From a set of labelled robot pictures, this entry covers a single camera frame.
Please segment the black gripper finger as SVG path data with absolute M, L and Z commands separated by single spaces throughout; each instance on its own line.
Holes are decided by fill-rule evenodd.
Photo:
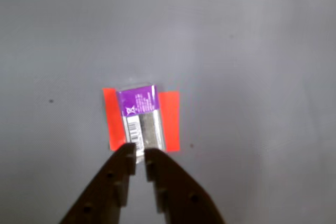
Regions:
M 118 223 L 135 174 L 136 145 L 123 144 L 104 163 L 61 223 Z
M 225 223 L 208 193 L 176 161 L 157 148 L 146 149 L 144 157 L 166 223 Z

